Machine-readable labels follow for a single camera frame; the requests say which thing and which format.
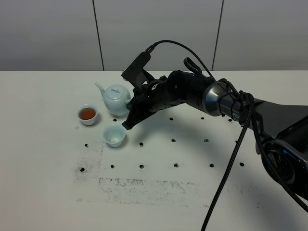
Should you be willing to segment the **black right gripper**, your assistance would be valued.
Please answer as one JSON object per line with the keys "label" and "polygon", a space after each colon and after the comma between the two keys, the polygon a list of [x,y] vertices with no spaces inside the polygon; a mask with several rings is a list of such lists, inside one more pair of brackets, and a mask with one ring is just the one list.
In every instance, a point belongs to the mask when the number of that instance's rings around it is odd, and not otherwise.
{"label": "black right gripper", "polygon": [[126,130],[132,129],[158,111],[185,103],[180,96],[168,89],[166,76],[143,85],[140,91],[133,89],[133,93],[128,117],[122,123]]}

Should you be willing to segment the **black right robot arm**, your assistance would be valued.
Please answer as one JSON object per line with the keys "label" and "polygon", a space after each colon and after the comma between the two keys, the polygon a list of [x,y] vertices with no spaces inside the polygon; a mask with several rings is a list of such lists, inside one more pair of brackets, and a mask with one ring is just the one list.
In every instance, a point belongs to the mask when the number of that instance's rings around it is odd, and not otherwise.
{"label": "black right robot arm", "polygon": [[[228,116],[243,125],[248,116],[249,99],[237,92],[225,79],[206,77],[190,59],[184,64],[188,72],[173,71],[155,79],[144,70],[146,62],[136,58],[122,73],[134,87],[128,103],[126,129],[156,112],[186,103],[210,116]],[[260,140],[273,167],[295,194],[308,196],[308,108],[254,100],[255,118]]]}

